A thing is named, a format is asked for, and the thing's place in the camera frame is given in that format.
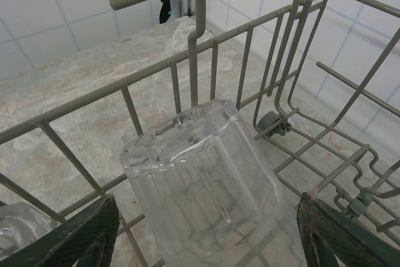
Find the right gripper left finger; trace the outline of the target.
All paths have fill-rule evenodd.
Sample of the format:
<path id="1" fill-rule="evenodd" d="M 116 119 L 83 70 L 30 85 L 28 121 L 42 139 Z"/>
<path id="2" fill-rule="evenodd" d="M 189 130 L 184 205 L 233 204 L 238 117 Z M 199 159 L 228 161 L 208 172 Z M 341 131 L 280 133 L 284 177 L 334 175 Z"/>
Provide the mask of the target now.
<path id="1" fill-rule="evenodd" d="M 106 194 L 0 267 L 109 267 L 118 229 L 118 206 Z"/>

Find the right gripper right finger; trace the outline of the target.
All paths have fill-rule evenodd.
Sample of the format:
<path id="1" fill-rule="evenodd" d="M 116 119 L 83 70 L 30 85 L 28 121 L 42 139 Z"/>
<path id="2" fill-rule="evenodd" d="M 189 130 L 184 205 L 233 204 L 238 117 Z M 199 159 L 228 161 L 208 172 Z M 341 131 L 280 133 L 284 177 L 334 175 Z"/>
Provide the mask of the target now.
<path id="1" fill-rule="evenodd" d="M 307 267 L 400 267 L 400 249 L 315 196 L 301 195 L 296 219 Z"/>

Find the clear faceted glass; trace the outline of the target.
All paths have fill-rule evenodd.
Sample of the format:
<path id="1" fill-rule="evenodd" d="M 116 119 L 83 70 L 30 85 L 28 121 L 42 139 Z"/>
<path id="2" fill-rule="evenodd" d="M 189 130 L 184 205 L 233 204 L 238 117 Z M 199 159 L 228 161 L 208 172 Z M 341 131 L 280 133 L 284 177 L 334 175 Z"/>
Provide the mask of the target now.
<path id="1" fill-rule="evenodd" d="M 120 161 L 166 267 L 307 267 L 294 208 L 232 102 L 175 115 Z"/>
<path id="2" fill-rule="evenodd" d="M 28 203 L 0 206 L 0 261 L 27 247 L 59 226 Z"/>

